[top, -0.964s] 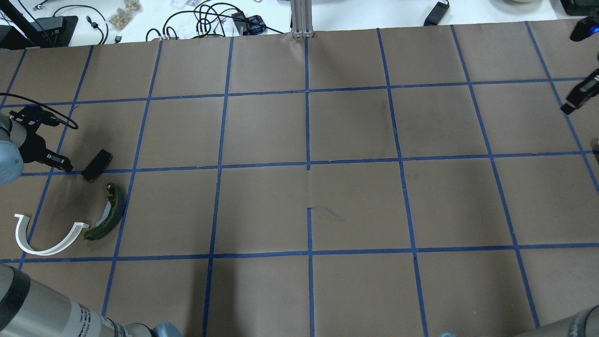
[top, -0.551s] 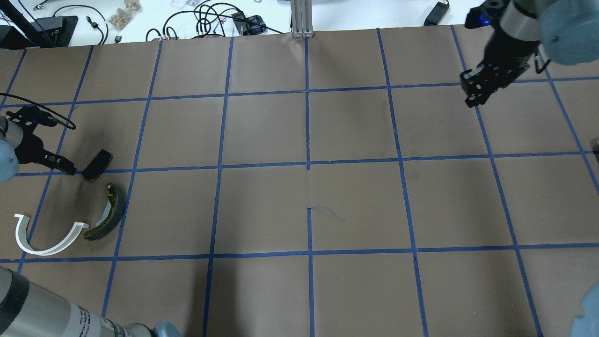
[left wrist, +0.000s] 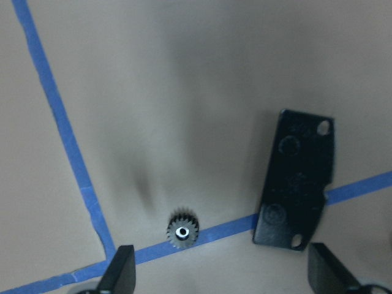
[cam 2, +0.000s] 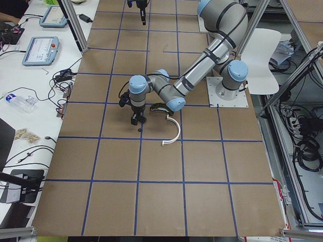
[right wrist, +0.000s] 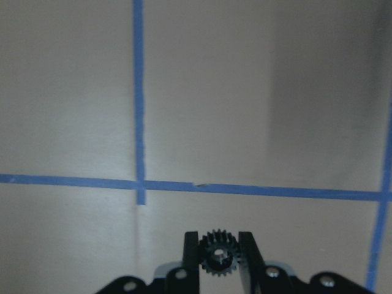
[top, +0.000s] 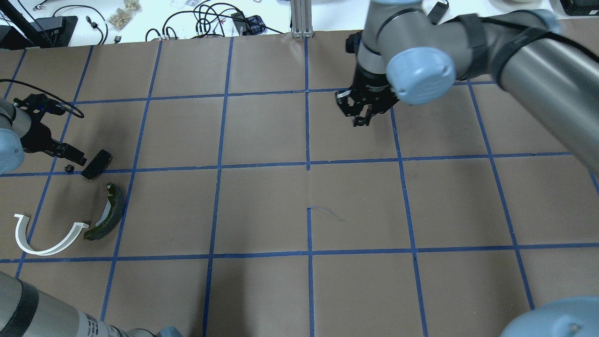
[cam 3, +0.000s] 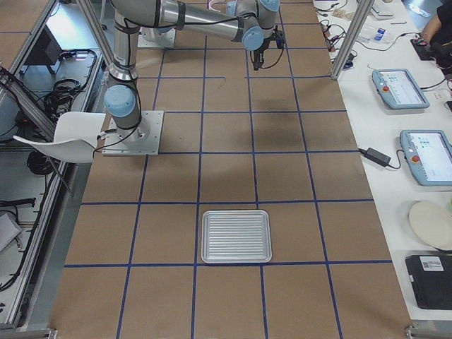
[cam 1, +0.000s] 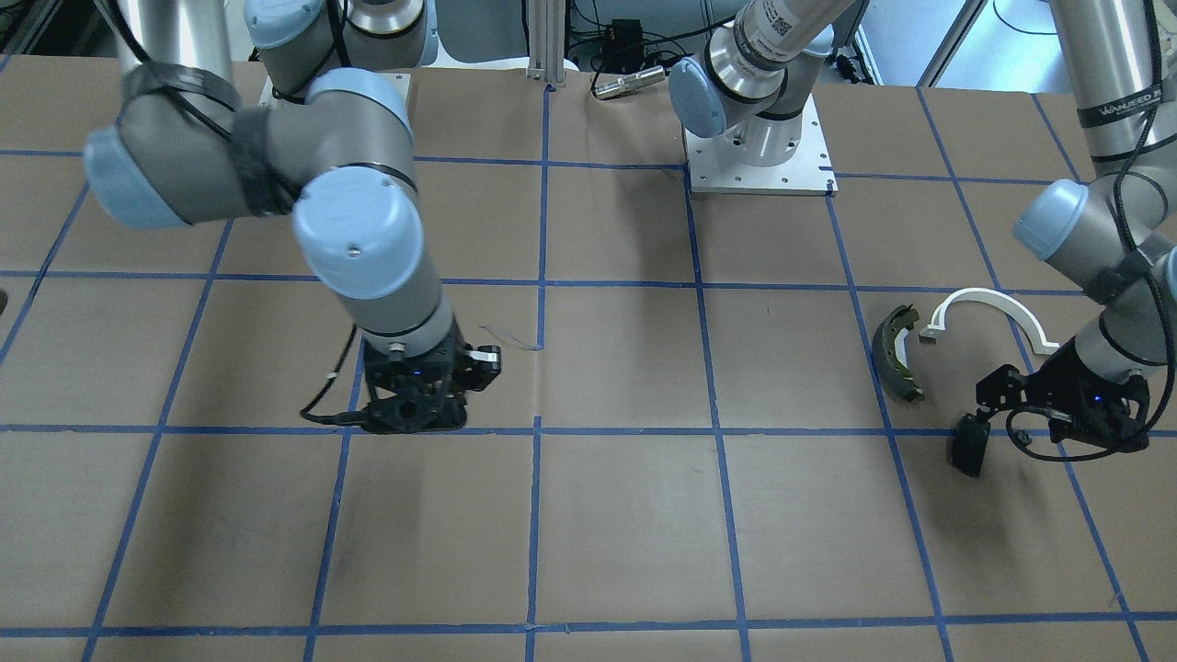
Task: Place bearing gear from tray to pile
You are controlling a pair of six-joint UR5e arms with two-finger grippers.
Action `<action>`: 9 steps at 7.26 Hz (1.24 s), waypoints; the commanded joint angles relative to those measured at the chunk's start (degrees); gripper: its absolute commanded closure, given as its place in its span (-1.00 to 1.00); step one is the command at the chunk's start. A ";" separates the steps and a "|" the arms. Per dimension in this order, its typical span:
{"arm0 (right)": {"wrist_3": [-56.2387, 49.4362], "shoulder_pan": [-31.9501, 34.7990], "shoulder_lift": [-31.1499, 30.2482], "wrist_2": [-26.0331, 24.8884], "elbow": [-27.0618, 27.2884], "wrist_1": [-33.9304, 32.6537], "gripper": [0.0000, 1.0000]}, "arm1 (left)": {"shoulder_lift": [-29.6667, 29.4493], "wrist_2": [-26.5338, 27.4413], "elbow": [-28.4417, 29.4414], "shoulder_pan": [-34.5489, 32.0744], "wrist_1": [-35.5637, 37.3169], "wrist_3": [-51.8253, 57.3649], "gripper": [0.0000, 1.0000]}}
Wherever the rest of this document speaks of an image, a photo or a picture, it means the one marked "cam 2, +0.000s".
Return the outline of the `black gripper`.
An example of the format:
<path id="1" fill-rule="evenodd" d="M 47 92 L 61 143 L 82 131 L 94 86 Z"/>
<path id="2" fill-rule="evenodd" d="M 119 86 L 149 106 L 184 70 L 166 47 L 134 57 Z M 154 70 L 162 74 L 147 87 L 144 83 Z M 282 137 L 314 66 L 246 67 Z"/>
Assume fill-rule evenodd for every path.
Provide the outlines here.
<path id="1" fill-rule="evenodd" d="M 145 8 L 147 7 L 149 1 L 148 0 L 136 0 L 136 6 L 140 9 L 140 18 L 142 25 L 146 25 L 146 11 Z"/>
<path id="2" fill-rule="evenodd" d="M 146 117 L 144 116 L 145 105 L 131 105 L 131 109 L 133 111 L 133 115 L 131 116 L 131 125 L 137 126 L 138 122 L 144 124 L 146 122 Z"/>

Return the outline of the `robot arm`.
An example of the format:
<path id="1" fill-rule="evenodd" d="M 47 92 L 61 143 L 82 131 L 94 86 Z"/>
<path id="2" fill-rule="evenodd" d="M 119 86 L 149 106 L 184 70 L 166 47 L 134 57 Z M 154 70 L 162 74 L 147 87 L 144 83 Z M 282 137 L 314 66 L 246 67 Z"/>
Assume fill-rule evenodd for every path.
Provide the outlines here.
<path id="1" fill-rule="evenodd" d="M 185 96 L 212 69 L 223 76 L 217 89 L 224 90 L 224 94 L 219 96 L 225 100 L 233 99 L 239 92 L 241 83 L 246 80 L 247 64 L 241 60 L 229 59 L 230 51 L 240 44 L 246 33 L 246 9 L 236 1 L 201 1 L 197 13 L 203 19 L 213 41 L 173 84 L 170 84 L 170 77 L 164 69 L 130 78 L 127 104 L 133 111 L 132 125 L 145 123 L 146 95 L 152 91 L 157 93 L 171 111 L 179 111 L 186 103 Z"/>

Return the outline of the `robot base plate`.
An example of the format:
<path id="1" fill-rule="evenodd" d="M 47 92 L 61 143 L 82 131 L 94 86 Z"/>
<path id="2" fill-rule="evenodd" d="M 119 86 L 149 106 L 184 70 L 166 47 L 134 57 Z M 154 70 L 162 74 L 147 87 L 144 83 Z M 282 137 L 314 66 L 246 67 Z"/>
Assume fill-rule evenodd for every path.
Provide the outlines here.
<path id="1" fill-rule="evenodd" d="M 223 86 L 222 77 L 206 77 L 210 107 L 248 108 L 243 84 L 237 90 L 228 90 Z"/>
<path id="2" fill-rule="evenodd" d="M 200 33 L 208 33 L 204 25 L 204 20 L 200 16 L 198 16 L 198 26 L 199 26 Z"/>

